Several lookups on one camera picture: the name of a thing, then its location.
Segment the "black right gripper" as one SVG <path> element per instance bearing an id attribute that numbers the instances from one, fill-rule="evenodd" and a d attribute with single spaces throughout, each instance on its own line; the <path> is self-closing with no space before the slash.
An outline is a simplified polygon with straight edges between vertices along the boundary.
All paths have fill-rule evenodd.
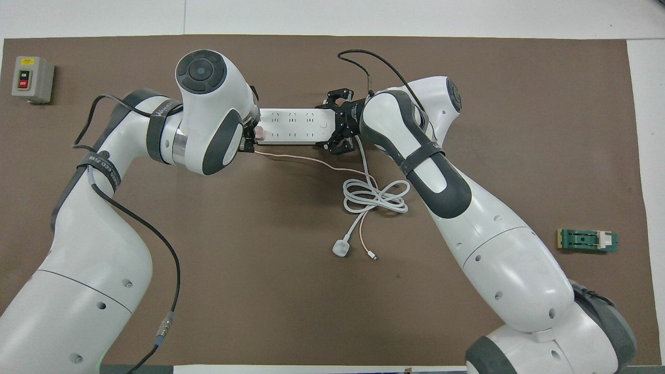
<path id="1" fill-rule="evenodd" d="M 339 88 L 327 93 L 320 109 L 335 111 L 335 131 L 326 141 L 316 142 L 316 147 L 323 148 L 332 155 L 342 155 L 355 150 L 352 137 L 361 134 L 359 121 L 364 109 L 364 99 L 352 100 L 354 91 Z"/>

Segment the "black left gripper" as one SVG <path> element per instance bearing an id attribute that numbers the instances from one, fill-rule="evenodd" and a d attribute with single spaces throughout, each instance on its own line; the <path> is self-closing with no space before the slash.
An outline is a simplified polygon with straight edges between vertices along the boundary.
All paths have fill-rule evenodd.
<path id="1" fill-rule="evenodd" d="M 260 121 L 259 99 L 254 85 L 249 85 L 252 93 L 252 105 L 248 114 L 249 123 Z M 242 137 L 239 143 L 239 152 L 255 152 L 257 140 L 256 137 Z"/>

